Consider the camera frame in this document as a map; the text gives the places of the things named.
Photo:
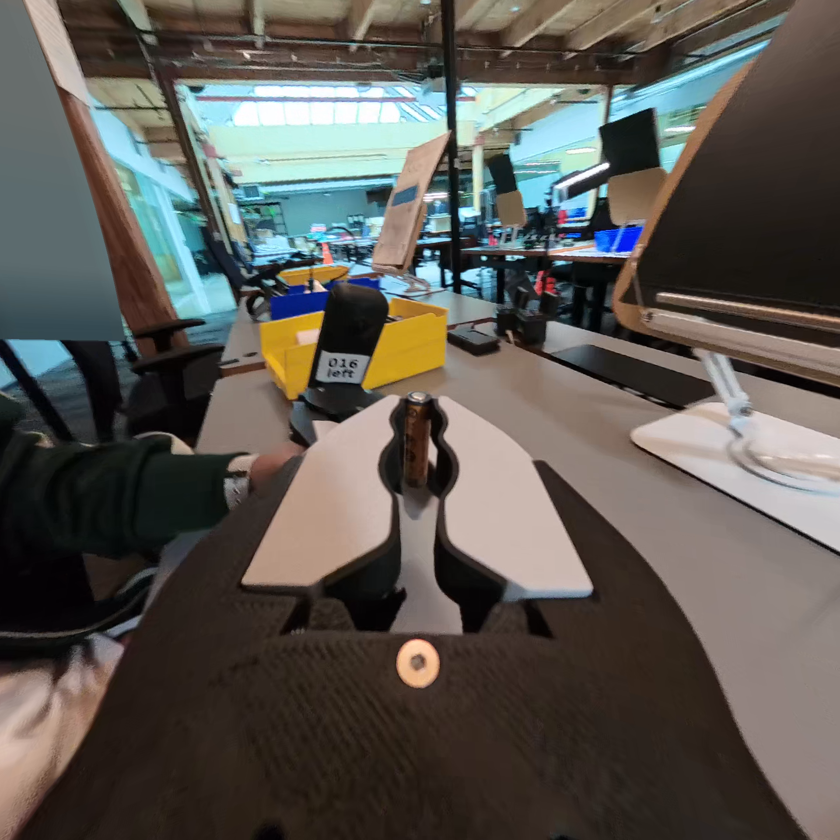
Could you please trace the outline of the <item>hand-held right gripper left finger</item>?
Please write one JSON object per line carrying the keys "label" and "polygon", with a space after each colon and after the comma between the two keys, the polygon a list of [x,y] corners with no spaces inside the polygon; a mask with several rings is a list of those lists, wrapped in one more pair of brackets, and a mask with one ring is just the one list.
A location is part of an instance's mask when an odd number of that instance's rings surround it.
{"label": "hand-held right gripper left finger", "polygon": [[391,628],[403,606],[395,421],[384,396],[328,423],[302,457],[241,579],[250,595],[341,602],[357,628]]}

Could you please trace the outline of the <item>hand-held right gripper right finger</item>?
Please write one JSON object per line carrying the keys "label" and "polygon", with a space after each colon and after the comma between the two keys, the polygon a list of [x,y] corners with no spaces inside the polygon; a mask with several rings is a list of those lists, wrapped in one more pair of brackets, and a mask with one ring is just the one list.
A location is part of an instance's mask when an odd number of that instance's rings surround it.
{"label": "hand-held right gripper right finger", "polygon": [[594,585],[536,461],[447,396],[435,402],[434,575],[477,632],[498,604],[578,600]]}

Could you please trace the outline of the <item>gold and black battery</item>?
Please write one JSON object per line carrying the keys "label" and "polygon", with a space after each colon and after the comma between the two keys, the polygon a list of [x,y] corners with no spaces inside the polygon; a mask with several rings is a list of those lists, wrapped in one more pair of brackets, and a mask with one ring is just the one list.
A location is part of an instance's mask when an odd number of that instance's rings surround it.
{"label": "gold and black battery", "polygon": [[428,449],[433,398],[426,392],[410,392],[405,398],[403,431],[403,483],[412,489],[427,484]]}

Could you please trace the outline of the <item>person's left forearm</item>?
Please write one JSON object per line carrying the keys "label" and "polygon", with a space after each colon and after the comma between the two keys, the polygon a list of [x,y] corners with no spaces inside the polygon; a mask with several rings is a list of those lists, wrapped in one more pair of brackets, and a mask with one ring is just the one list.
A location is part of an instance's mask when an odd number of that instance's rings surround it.
{"label": "person's left forearm", "polygon": [[223,480],[236,455],[175,452],[153,436],[120,444],[51,444],[2,436],[2,561],[75,553],[119,559],[206,531],[230,512]]}

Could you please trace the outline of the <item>grey desk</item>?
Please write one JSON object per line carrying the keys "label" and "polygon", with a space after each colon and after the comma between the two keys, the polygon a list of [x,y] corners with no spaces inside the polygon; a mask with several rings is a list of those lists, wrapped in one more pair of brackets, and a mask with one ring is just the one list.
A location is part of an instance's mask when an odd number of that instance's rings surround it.
{"label": "grey desk", "polygon": [[776,793],[808,837],[838,838],[838,554],[632,444],[632,428],[665,409],[534,353],[451,350],[444,369],[405,385],[498,425],[641,553]]}

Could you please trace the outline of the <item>black desk mat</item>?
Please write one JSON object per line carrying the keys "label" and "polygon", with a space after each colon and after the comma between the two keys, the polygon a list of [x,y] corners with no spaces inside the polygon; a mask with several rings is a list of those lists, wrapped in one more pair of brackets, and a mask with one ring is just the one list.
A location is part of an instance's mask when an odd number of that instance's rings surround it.
{"label": "black desk mat", "polygon": [[554,351],[548,358],[671,410],[684,410],[715,394],[707,380],[595,345]]}

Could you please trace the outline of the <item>person's left hand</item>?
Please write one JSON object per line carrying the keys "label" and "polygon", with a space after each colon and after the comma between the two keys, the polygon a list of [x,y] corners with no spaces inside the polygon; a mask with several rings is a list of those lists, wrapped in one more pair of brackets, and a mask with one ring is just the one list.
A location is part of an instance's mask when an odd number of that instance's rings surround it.
{"label": "person's left hand", "polygon": [[249,471],[249,491],[256,493],[267,488],[287,462],[304,452],[305,448],[288,441],[267,454],[257,456]]}

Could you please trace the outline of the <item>yellow plastic bin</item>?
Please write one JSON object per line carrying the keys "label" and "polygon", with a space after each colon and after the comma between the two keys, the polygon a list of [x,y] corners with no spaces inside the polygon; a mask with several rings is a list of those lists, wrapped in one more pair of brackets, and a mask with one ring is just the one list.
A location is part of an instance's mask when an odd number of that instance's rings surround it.
{"label": "yellow plastic bin", "polygon": [[285,269],[278,275],[281,280],[288,287],[307,287],[311,282],[318,282],[327,284],[334,280],[341,280],[350,273],[351,266],[349,264],[318,264],[314,266],[297,266],[291,269]]}
{"label": "yellow plastic bin", "polygon": [[[367,367],[362,386],[372,390],[428,372],[445,364],[448,310],[411,299],[389,301],[387,322]],[[286,399],[294,401],[308,386],[316,351],[300,333],[318,331],[323,312],[264,322],[260,350],[269,376]]]}

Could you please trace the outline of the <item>blue plastic bin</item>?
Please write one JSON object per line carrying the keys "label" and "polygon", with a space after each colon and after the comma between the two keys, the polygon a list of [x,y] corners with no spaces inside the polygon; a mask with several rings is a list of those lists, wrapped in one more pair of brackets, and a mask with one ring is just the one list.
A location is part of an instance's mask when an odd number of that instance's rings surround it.
{"label": "blue plastic bin", "polygon": [[634,250],[643,231],[644,228],[642,226],[605,228],[595,231],[595,249],[603,254],[630,254]]}
{"label": "blue plastic bin", "polygon": [[381,280],[372,276],[351,276],[324,282],[316,280],[312,289],[308,284],[289,287],[286,294],[269,300],[269,318],[271,321],[280,321],[323,312],[331,290],[341,285],[367,287],[379,291]]}

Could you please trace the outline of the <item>silver wristwatch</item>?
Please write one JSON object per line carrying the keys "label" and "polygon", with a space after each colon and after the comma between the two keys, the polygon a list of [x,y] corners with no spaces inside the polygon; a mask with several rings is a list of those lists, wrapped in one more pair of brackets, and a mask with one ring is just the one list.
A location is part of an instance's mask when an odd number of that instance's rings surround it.
{"label": "silver wristwatch", "polygon": [[224,473],[223,491],[227,509],[236,509],[251,491],[251,471],[258,455],[241,454],[233,457]]}

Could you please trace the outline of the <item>black flat box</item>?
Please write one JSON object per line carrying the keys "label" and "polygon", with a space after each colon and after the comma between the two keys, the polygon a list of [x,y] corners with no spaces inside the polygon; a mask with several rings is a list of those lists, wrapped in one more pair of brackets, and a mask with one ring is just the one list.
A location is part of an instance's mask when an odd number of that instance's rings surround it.
{"label": "black flat box", "polygon": [[449,330],[447,332],[447,342],[451,346],[475,357],[495,354],[500,349],[498,337],[485,334],[471,325]]}

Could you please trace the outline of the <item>printed cardboard panel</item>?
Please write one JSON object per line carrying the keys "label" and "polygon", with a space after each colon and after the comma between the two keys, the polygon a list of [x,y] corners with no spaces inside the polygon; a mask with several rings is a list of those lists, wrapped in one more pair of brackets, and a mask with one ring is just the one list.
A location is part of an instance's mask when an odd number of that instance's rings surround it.
{"label": "printed cardboard panel", "polygon": [[373,249],[375,270],[402,275],[412,265],[426,214],[425,195],[445,156],[451,134],[446,131],[408,151]]}

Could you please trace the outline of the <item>black office chair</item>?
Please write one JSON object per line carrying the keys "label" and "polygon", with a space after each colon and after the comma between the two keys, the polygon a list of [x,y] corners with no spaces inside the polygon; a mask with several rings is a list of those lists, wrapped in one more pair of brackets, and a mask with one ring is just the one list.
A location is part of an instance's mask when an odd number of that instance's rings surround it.
{"label": "black office chair", "polygon": [[224,353],[221,343],[187,341],[187,331],[206,326],[205,318],[177,318],[132,331],[136,345],[152,342],[154,351],[132,363],[137,380],[123,410],[129,436],[167,433],[196,443]]}

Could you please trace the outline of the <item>tan and black board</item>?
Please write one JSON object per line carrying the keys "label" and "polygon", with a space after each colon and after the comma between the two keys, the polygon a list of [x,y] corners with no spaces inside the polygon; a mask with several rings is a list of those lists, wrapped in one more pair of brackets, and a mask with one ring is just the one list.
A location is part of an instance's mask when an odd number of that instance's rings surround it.
{"label": "tan and black board", "polygon": [[603,124],[599,133],[608,163],[606,198],[612,225],[644,225],[666,179],[660,164],[657,112],[637,111]]}
{"label": "tan and black board", "polygon": [[517,178],[508,154],[497,154],[486,163],[496,190],[499,223],[504,228],[523,228],[528,219]]}

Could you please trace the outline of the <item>black steel pole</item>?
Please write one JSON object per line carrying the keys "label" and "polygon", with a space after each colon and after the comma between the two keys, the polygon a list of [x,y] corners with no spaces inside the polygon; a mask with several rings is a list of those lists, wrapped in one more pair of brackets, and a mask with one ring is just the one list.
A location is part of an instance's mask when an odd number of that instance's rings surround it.
{"label": "black steel pole", "polygon": [[448,209],[450,222],[449,260],[453,291],[461,293],[461,244],[459,222],[460,164],[457,137],[457,47],[455,37],[455,2],[441,1],[441,31],[444,55],[445,97],[447,110],[447,172]]}

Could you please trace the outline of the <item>wooden pillar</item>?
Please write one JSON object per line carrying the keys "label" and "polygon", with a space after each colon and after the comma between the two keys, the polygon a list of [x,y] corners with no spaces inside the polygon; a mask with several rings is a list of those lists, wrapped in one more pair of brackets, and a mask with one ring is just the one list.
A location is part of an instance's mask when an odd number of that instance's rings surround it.
{"label": "wooden pillar", "polygon": [[157,353],[145,328],[176,319],[172,301],[91,115],[87,85],[55,2],[23,2],[49,66],[87,178],[119,307],[139,352]]}

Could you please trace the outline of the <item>black lamp with light bar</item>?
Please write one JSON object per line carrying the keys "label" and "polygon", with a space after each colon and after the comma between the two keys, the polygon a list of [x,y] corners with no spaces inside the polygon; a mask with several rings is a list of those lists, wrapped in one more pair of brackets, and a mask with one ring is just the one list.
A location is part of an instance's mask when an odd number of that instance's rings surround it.
{"label": "black lamp with light bar", "polygon": [[604,161],[582,171],[576,171],[560,178],[551,187],[551,201],[563,203],[572,198],[597,190],[610,178],[611,166]]}

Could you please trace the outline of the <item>slim wooden post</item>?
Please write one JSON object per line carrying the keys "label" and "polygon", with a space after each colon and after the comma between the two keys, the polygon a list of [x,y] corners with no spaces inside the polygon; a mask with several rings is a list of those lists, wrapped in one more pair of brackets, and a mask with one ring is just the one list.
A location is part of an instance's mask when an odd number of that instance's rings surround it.
{"label": "slim wooden post", "polygon": [[205,215],[207,228],[213,239],[229,251],[228,231],[219,201],[214,194],[206,156],[196,139],[192,123],[187,118],[182,96],[176,88],[172,73],[159,60],[154,61],[154,74],[175,126],[175,132],[184,153],[186,168]]}

